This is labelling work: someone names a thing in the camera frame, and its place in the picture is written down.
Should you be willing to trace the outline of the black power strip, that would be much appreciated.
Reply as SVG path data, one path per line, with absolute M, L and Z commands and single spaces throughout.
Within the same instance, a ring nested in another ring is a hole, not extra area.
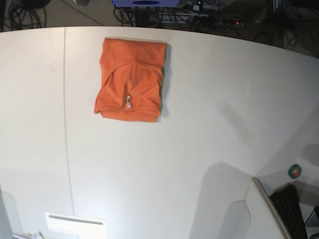
M 222 15 L 196 15 L 192 23 L 203 27 L 240 26 L 240 21 Z

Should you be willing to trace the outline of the green tape roll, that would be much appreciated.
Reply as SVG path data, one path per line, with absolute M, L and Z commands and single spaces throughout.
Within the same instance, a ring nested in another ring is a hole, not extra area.
M 298 164 L 292 165 L 288 170 L 288 175 L 292 179 L 296 179 L 301 175 L 302 168 Z

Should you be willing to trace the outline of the black keyboard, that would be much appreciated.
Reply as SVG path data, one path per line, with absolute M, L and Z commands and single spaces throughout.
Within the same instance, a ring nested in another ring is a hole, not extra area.
M 270 196 L 283 223 L 293 239 L 307 239 L 307 231 L 300 209 L 300 198 L 294 185 L 289 184 Z

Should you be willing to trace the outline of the orange t-shirt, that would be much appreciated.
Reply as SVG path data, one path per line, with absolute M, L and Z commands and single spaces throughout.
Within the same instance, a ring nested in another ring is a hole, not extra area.
M 156 122 L 161 116 L 166 49 L 161 42 L 105 38 L 94 113 L 115 120 Z

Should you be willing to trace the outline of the blue box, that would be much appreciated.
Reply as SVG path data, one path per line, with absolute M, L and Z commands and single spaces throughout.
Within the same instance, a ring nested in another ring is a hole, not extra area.
M 183 7 L 186 0 L 112 0 L 116 7 Z

